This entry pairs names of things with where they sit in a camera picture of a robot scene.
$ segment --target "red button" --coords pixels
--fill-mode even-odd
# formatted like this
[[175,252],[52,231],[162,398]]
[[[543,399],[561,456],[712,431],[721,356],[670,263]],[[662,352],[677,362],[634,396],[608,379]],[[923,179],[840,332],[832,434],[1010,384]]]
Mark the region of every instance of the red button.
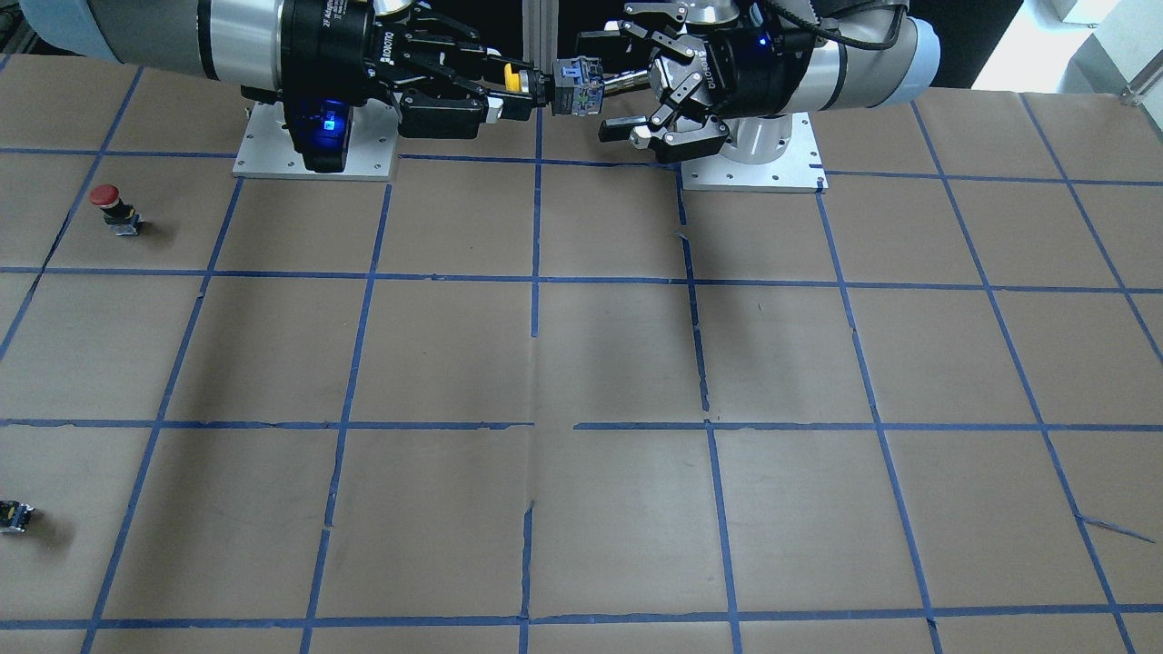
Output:
[[102,184],[88,194],[88,201],[99,207],[112,207],[121,198],[121,191],[113,184]]

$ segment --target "grid square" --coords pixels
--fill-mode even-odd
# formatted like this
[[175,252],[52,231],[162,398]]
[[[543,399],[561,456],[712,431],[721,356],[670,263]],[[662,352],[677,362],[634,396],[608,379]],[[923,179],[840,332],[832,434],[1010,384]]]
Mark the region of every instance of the grid square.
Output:
[[541,431],[530,614],[723,611],[704,432]]
[[0,334],[7,334],[12,321],[20,312],[20,305],[28,294],[36,275],[5,272],[0,275]]
[[516,627],[319,628],[312,654],[512,654]]
[[943,618],[941,645],[947,654],[1125,652],[1113,616]]
[[542,189],[542,275],[686,277],[672,171],[545,166]]
[[234,193],[228,162],[172,157],[106,157],[93,186],[113,183],[145,225],[138,239],[115,237],[100,209],[81,201],[53,266],[206,268]]
[[[1163,540],[1163,440],[1158,434],[1054,433],[1062,467],[1084,516]],[[1114,598],[1163,604],[1160,546],[1090,526]]]
[[1123,616],[1136,652],[1163,652],[1163,614]]
[[719,432],[718,441],[741,611],[921,605],[875,433]]
[[848,280],[982,283],[941,182],[844,177],[826,198]]
[[[812,114],[812,125],[829,171],[937,171],[909,105],[819,112]],[[847,178],[834,180],[837,186],[844,183]]]
[[350,432],[319,614],[515,614],[530,441]]
[[1163,189],[1077,186],[1086,214],[1128,286],[1163,289]]
[[528,284],[377,282],[352,419],[529,420],[529,303]]
[[0,368],[0,414],[152,420],[199,282],[45,276]]
[[1141,108],[1106,94],[1026,100],[1071,179],[1163,182],[1163,144]]
[[1040,434],[889,441],[934,605],[1105,603]]
[[991,284],[1114,286],[1065,185],[951,184]]
[[338,420],[365,283],[215,278],[167,417]]
[[743,623],[748,652],[929,654],[925,620]]
[[334,432],[163,431],[105,617],[301,617],[334,460]]
[[380,272],[529,275],[533,183],[528,164],[401,159]]
[[31,654],[76,654],[85,641],[84,631],[6,631],[5,647]]
[[868,422],[835,289],[699,287],[711,410],[736,422]]
[[916,106],[948,175],[1061,177],[1016,93],[929,88]]
[[814,196],[692,192],[683,204],[698,278],[835,282]]
[[542,156],[547,159],[569,159],[609,163],[655,163],[654,150],[638,150],[629,141],[602,143],[598,128],[607,119],[651,115],[658,111],[658,100],[650,91],[637,91],[607,98],[601,115],[555,116],[545,112]]
[[101,630],[93,641],[93,654],[290,654],[299,651],[301,638],[298,630],[280,628]]
[[1126,298],[999,293],[1048,422],[1163,424],[1163,365]]
[[247,180],[217,268],[368,272],[383,209],[383,184]]
[[0,592],[10,600],[0,619],[93,614],[148,439],[149,429],[0,429],[3,497],[37,510],[28,533],[5,536]]
[[528,121],[502,120],[481,125],[476,138],[400,138],[401,155],[437,155],[445,157],[516,157],[537,155],[537,113]]
[[109,149],[237,152],[254,105],[237,86],[145,69]]
[[730,654],[727,623],[545,625],[529,630],[529,654]]
[[543,284],[536,422],[702,420],[686,289]]
[[984,292],[858,289],[851,299],[886,421],[1033,420]]
[[14,55],[0,76],[0,147],[100,148],[136,73],[99,59]]
[[92,165],[93,157],[0,154],[0,179],[5,180],[0,184],[0,265],[40,268],[44,263]]

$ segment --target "metal mounting plate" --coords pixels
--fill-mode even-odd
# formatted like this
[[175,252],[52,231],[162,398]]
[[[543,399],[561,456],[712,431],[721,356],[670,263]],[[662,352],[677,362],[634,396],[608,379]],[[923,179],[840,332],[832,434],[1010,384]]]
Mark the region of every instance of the metal mounting plate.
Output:
[[815,193],[828,189],[815,130],[806,113],[794,114],[792,136],[783,156],[768,164],[741,164],[722,155],[683,164],[686,191],[741,191],[752,193]]
[[399,118],[395,109],[369,101],[356,107],[351,120],[348,165],[343,172],[321,175],[302,165],[291,135],[283,129],[283,104],[255,105],[247,135],[234,162],[234,176],[251,179],[333,179],[387,182],[395,162]]

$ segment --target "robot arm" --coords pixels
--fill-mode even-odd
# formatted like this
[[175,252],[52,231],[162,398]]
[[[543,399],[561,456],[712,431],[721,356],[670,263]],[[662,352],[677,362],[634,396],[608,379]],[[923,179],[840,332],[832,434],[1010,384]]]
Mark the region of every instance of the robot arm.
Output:
[[[502,57],[472,27],[414,0],[22,0],[49,42],[81,55],[240,84],[281,101],[309,170],[344,169],[351,107],[383,101],[400,136],[475,138],[528,120],[544,76]],[[483,78],[525,80],[523,91]]]
[[716,155],[745,138],[735,119],[908,102],[933,81],[940,43],[907,0],[629,2],[578,50],[606,69],[607,94],[650,87],[649,116],[607,120],[599,138],[629,140],[661,163]]

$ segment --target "black background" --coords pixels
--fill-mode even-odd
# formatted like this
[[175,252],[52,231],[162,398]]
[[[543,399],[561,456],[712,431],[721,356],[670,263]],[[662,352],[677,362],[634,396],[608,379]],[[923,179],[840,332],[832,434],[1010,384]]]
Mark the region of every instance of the black background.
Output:
[[[520,56],[521,0],[433,0],[433,7],[481,30],[506,55]],[[562,0],[559,54],[573,54],[579,31],[601,29],[622,12],[622,0]],[[1013,21],[1021,0],[913,0],[912,15],[933,23],[943,56],[934,86],[968,88]]]

